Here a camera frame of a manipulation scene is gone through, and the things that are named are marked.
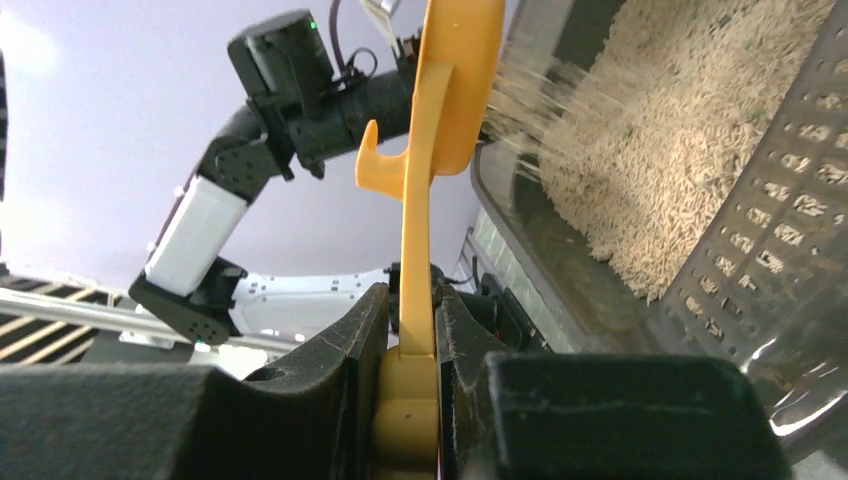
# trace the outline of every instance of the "yellow handle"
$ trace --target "yellow handle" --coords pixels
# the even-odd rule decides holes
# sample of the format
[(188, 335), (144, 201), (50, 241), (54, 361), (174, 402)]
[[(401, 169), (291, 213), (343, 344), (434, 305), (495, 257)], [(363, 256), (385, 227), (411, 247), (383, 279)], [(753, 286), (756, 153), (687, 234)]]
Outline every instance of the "yellow handle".
[(439, 387), (430, 281), (430, 184), (468, 167), (498, 60), (504, 0), (430, 0), (421, 36), (409, 144), (377, 152), (369, 122), (356, 183), (403, 202), (400, 343), (380, 364), (372, 478), (435, 478)]

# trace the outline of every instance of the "litter box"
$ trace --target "litter box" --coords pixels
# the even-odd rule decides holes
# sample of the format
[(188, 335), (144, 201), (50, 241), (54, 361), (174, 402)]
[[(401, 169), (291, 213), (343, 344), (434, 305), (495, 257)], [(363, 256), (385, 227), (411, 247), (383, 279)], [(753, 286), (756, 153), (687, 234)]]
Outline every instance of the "litter box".
[[(539, 32), (534, 49), (588, 70), (623, 3), (575, 0), (563, 8), (559, 2), (522, 2), (511, 35)], [(671, 287), (651, 305), (634, 297), (609, 266), (590, 258), (586, 239), (554, 211), (514, 153), (505, 154), (496, 142), (472, 162), (485, 213), (575, 352), (709, 355), (736, 363), (757, 389), (793, 462), (848, 431), (848, 184), (826, 184), (814, 175), (825, 163), (848, 169), (848, 150), (835, 146), (837, 136), (848, 133), (848, 75), (835, 68), (843, 59), (848, 62), (848, 2), (837, 1), (729, 197)], [(817, 106), (824, 94), (838, 96), (844, 107)], [(832, 133), (814, 143), (798, 135), (804, 125), (827, 126)], [(809, 158), (807, 168), (785, 168), (779, 159), (786, 154)], [(789, 187), (789, 198), (765, 195), (763, 182)], [(803, 215), (792, 208), (800, 195), (826, 208), (818, 217)], [(770, 216), (764, 228), (747, 219), (751, 208)], [(803, 233), (799, 245), (774, 235), (784, 223)], [(736, 232), (753, 239), (748, 253), (729, 240)], [(782, 259), (780, 273), (755, 261), (763, 250)], [(719, 257), (735, 265), (731, 276), (717, 268)], [(745, 276), (755, 289), (740, 284)], [(707, 293), (704, 278), (718, 291)], [(687, 301), (701, 306), (699, 315)]]

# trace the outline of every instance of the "white ceiling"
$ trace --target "white ceiling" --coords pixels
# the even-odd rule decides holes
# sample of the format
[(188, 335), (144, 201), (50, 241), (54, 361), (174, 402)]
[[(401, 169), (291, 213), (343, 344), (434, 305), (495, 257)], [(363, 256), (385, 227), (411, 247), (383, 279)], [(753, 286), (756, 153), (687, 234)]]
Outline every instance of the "white ceiling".
[[(516, 3), (509, 2), (510, 18)], [(417, 30), (425, 5), (401, 5), (398, 35)], [(0, 228), (13, 271), (61, 271), (126, 288), (174, 188), (244, 101), (228, 40), (251, 23), (305, 7), (327, 43), (329, 0), (6, 0), (0, 39), (10, 140)], [(365, 46), (381, 70), (392, 64), (357, 0), (342, 2), (340, 37), (346, 55)], [(398, 153), (404, 142), (383, 149)], [(395, 261), (400, 204), (356, 188), (354, 160), (331, 161), (320, 182), (297, 166), (295, 181), (275, 179), (222, 255), (281, 276)], [(433, 260), (453, 271), (479, 203), (467, 172), (437, 179), (432, 198)]]

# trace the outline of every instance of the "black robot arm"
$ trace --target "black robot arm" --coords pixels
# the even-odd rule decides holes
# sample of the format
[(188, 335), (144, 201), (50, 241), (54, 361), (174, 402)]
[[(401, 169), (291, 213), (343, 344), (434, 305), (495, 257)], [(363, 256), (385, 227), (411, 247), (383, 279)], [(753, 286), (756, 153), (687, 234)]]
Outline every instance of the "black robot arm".
[(295, 155), (321, 179), (325, 160), (358, 148), (369, 120), (380, 122), (382, 140), (408, 132), (419, 39), (399, 42), (395, 70), (369, 76), (351, 59), (333, 79), (307, 10), (233, 39), (228, 53), (246, 105), (210, 142), (130, 296), (189, 340), (215, 345), (239, 335), (229, 311), (247, 272), (218, 253), (272, 177), (294, 178)]

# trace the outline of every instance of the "metal rail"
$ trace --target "metal rail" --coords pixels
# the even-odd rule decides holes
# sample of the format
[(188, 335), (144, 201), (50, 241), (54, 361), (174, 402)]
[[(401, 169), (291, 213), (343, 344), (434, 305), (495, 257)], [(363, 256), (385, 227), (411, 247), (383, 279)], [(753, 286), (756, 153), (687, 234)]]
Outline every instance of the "metal rail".
[[(41, 320), (89, 326), (115, 332), (129, 331), (182, 343), (190, 343), (156, 317), (131, 310), (80, 303), (34, 293), (18, 292), (0, 288), (0, 313), (19, 317), (34, 317)], [(233, 346), (265, 350), (269, 354), (284, 355), (299, 344), (268, 335), (231, 337), (227, 342)]]

